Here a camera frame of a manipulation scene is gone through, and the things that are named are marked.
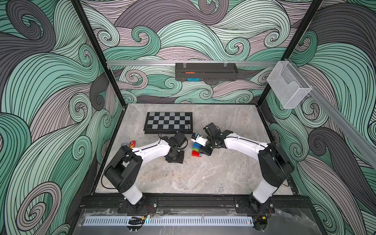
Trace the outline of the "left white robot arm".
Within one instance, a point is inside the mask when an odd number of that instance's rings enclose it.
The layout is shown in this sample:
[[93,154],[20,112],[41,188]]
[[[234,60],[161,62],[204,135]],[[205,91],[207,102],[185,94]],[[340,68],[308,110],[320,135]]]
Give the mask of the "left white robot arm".
[[143,193],[135,182],[142,166],[157,158],[168,163],[182,164],[184,149],[188,145],[185,136],[162,137],[155,143],[140,148],[121,147],[105,168],[103,175],[114,188],[132,205],[143,199]]

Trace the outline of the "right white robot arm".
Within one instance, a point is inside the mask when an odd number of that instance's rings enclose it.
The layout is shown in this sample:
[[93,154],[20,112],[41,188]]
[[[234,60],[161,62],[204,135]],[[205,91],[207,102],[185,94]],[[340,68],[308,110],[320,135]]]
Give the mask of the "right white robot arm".
[[283,148],[275,141],[263,143],[247,139],[230,130],[221,131],[213,123],[205,126],[203,130],[206,137],[196,133],[191,137],[194,143],[201,145],[199,153],[210,156],[213,150],[226,148],[243,153],[258,162],[262,179],[249,196],[249,208],[254,213],[271,209],[270,198],[295,169]]

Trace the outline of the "dark blue lego brick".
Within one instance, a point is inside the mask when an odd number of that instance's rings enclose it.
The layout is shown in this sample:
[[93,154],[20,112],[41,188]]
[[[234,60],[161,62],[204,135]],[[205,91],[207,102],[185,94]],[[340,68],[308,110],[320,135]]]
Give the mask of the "dark blue lego brick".
[[200,150],[202,147],[202,145],[200,145],[199,143],[193,143],[193,149],[196,149],[197,151]]

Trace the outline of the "red lego brick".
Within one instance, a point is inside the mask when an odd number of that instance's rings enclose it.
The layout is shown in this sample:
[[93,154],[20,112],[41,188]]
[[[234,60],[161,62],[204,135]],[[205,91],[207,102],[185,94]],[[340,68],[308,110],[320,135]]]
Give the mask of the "red lego brick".
[[202,154],[200,154],[200,153],[197,152],[197,151],[192,151],[192,156],[193,156],[193,157],[199,157],[199,158],[201,158],[201,157],[202,157]]

